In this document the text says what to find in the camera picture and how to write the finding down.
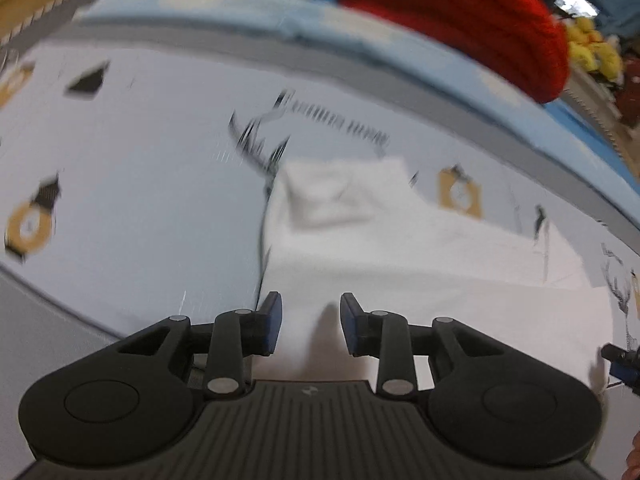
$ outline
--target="red fabric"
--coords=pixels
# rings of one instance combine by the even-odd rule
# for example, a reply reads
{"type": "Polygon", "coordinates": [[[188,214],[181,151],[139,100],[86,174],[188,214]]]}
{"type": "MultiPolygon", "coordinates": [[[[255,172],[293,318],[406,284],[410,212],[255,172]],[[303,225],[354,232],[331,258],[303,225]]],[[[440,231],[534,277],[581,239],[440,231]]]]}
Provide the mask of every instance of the red fabric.
{"type": "Polygon", "coordinates": [[[540,103],[569,75],[564,29],[541,0],[340,0],[461,50],[540,103]]]}

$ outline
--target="round joint cover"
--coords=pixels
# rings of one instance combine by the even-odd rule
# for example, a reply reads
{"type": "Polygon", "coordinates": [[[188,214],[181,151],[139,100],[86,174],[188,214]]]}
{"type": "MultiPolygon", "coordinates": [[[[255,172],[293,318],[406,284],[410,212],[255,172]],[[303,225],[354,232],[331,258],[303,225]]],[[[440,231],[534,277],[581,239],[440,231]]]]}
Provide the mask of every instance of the round joint cover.
{"type": "Polygon", "coordinates": [[[535,468],[586,452],[602,411],[580,381],[514,351],[456,363],[432,391],[428,416],[473,458],[535,468]]]}
{"type": "Polygon", "coordinates": [[[20,402],[22,432],[38,457],[77,466],[140,460],[190,423],[193,396],[145,356],[114,354],[62,368],[20,402]]]}

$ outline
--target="folded fabric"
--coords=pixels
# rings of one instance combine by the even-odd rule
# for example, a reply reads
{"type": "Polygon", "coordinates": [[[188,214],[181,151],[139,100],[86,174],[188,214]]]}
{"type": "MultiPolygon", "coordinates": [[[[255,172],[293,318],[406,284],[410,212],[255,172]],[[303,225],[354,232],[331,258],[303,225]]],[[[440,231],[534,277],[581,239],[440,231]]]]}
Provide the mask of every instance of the folded fabric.
{"type": "Polygon", "coordinates": [[[569,75],[564,29],[541,0],[339,0],[474,58],[540,103],[569,75]]]}
{"type": "MultiPolygon", "coordinates": [[[[439,210],[414,193],[397,159],[288,162],[263,236],[260,294],[279,291],[284,315],[274,355],[254,363],[256,378],[375,384],[376,360],[351,358],[340,330],[340,295],[353,292],[367,311],[424,325],[453,317],[604,387],[608,291],[587,288],[580,257],[551,223],[535,244],[439,210]]],[[[420,387],[430,387],[428,364],[416,364],[420,387]]]]}

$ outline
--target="black triangle print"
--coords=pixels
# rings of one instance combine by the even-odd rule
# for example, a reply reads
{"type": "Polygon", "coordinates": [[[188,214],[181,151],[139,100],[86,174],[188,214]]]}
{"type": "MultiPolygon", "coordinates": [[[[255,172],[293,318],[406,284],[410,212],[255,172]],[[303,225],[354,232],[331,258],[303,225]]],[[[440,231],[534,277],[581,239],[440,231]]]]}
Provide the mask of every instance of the black triangle print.
{"type": "Polygon", "coordinates": [[[69,97],[81,97],[93,99],[102,87],[104,73],[107,71],[109,63],[103,63],[98,68],[84,72],[78,79],[75,79],[67,88],[66,94],[69,97]]]}

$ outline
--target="white cloth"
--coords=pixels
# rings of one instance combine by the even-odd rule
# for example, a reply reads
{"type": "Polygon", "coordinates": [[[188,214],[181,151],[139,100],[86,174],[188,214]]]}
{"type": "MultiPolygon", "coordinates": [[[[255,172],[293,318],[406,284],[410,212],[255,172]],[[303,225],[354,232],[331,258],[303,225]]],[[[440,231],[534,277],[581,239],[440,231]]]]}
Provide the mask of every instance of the white cloth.
{"type": "MultiPolygon", "coordinates": [[[[338,322],[340,295],[353,292],[364,310],[412,324],[453,317],[600,389],[607,290],[586,288],[580,257],[553,224],[541,237],[424,202],[398,159],[287,163],[264,219],[261,288],[282,294],[283,324],[254,375],[375,384],[377,361],[349,357],[338,322]]],[[[417,372],[421,388],[433,384],[425,360],[417,372]]]]}

